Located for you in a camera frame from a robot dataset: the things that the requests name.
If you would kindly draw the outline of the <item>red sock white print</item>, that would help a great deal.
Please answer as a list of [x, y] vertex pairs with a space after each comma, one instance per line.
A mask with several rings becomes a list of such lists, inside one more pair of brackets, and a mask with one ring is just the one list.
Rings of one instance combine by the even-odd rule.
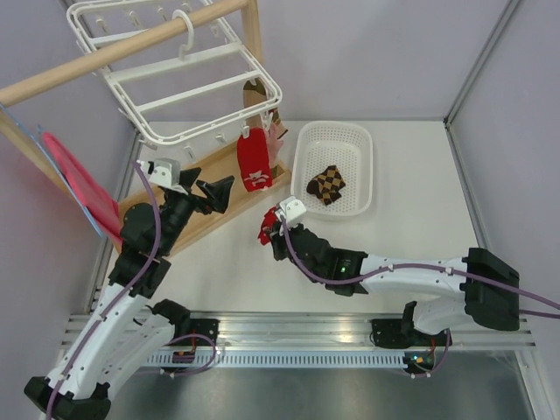
[[236, 146], [241, 181], [247, 192], [272, 186], [272, 173], [265, 131], [252, 128], [248, 137], [240, 136]]

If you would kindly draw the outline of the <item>brown argyle sock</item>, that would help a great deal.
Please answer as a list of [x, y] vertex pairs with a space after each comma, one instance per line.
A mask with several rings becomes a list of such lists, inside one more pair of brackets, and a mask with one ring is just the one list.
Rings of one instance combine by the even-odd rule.
[[341, 198], [340, 191], [346, 186], [336, 165], [327, 166], [312, 178], [306, 186], [306, 192], [316, 197], [325, 206], [330, 206]]

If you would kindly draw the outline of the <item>plain red sock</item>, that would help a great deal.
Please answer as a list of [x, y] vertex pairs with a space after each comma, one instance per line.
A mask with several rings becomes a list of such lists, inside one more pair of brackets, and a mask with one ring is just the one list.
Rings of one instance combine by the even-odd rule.
[[263, 246], [270, 243], [270, 237], [281, 227], [281, 221], [277, 214], [279, 210], [279, 206], [273, 206], [263, 216], [260, 230], [257, 236], [258, 241]]

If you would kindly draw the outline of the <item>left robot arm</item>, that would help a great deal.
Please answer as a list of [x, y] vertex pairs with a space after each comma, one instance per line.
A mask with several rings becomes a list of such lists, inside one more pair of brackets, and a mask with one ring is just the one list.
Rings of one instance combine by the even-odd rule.
[[135, 169], [149, 199], [123, 217], [122, 250], [94, 313], [60, 363], [24, 388], [48, 419], [103, 419], [121, 387], [159, 348], [215, 346], [217, 329], [200, 329], [189, 310], [169, 299], [154, 304], [128, 339], [122, 336], [164, 280], [167, 258], [192, 215], [225, 213], [235, 179], [207, 183], [199, 167], [166, 170], [155, 162]]

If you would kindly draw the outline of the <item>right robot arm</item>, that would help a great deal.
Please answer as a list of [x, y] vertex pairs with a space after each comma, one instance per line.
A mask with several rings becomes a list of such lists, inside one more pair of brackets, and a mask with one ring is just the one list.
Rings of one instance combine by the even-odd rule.
[[485, 248], [467, 256], [405, 261], [363, 251], [335, 248], [303, 225], [284, 230], [274, 222], [259, 234], [276, 260], [289, 260], [311, 282], [343, 297], [403, 291], [429, 296], [407, 303], [399, 318], [374, 321], [374, 343], [384, 348], [447, 343], [445, 330], [474, 322], [489, 330], [520, 327], [518, 272]]

